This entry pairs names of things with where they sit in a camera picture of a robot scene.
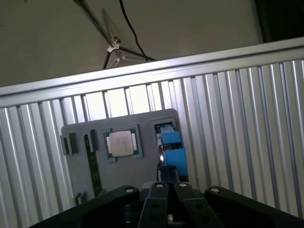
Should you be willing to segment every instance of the wire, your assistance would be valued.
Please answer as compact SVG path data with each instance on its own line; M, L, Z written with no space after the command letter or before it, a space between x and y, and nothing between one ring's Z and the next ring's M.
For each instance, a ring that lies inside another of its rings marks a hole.
M106 42L112 46L112 41L104 31L103 27L99 23L98 19L96 18L95 14L92 12L88 4L85 0L74 0L74 2L80 6L80 8L83 10L83 12L86 14L86 16L90 19L92 24L96 27L96 29L99 31L99 33L105 38Z
M138 42L138 38L137 38L137 35L136 35L136 32L134 31L129 19L128 19L128 16L125 12L125 9L124 9L124 4L123 4L123 0L119 0L119 4L120 4L120 8L122 9L122 12L123 12L123 16L124 16L124 19L126 20L130 30L132 31L133 35L134 35L134 38L135 38L135 43L137 45L137 47L140 49L142 55L144 56L144 58L146 59L146 61L148 62L148 58L146 56L146 54L144 53L142 47L140 46L139 42Z

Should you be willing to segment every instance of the bolt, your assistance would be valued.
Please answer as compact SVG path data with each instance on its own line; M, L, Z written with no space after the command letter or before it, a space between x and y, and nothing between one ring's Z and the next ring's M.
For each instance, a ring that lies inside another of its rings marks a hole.
M133 192L134 189L132 189L132 188L127 188L127 189L125 189L125 191L126 191L126 192Z
M219 190L218 190L218 189L211 189L210 191L211 191L212 193L215 193L215 194L216 194L216 193L219 193Z
M185 183L180 183L179 186L182 187L182 188L187 187L187 185Z
M173 222L173 215L168 214L168 222Z

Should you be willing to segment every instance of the blue component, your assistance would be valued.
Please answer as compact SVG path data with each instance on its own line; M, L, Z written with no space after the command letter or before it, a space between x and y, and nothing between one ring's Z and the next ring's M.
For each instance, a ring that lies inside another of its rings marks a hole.
M180 143L181 138L178 132L167 132L161 134L162 144Z
M163 156L165 165L176 165L179 176L187 176L186 153L183 148L180 134L175 131L172 124L161 124L158 126L163 144Z
M187 164L185 150L167 150L164 151L165 165L176 165L179 176L187 176Z

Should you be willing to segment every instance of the black plastic part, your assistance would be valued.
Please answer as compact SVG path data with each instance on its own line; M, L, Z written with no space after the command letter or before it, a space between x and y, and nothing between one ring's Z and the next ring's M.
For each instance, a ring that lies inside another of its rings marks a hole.
M196 192L193 190L192 186L189 183L176 183L174 185L174 189L180 202L183 202L186 199L198 198Z
M85 192L80 192L75 197L75 203L76 205L82 204L86 201L86 194Z
M168 221L169 185L156 182L151 185L149 197L146 198L138 228L165 228Z
M156 182L147 193L143 190L140 194L133 186L122 186L32 228L304 227L300 218L221 187L210 187L203 195L188 183Z
M155 182L150 187L149 197L167 198L169 185L164 182Z
M67 137L60 136L60 140L64 156L78 152L75 133L70 133Z
M206 189L205 199L225 227L304 227L304 220L298 217L218 186ZM236 211L237 219L231 219Z
M188 213L188 224L191 227L223 228L220 220L204 199L185 199L183 203Z
M126 189L132 189L133 191L126 192ZM137 201L139 193L136 187L129 185L121 186L37 223L31 226L31 228L98 227L105 221L105 224L109 224L109 226L122 227L124 225L122 208L124 205Z
M198 197L189 183L176 183L174 189L185 207L185 219L191 227L223 227L208 203Z

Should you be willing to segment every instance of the metal wall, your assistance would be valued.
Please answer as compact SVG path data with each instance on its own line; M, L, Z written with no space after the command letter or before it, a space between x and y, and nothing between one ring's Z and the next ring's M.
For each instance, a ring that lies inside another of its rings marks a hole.
M0 88L0 227L73 205L65 124L178 111L190 182L304 206L304 39Z

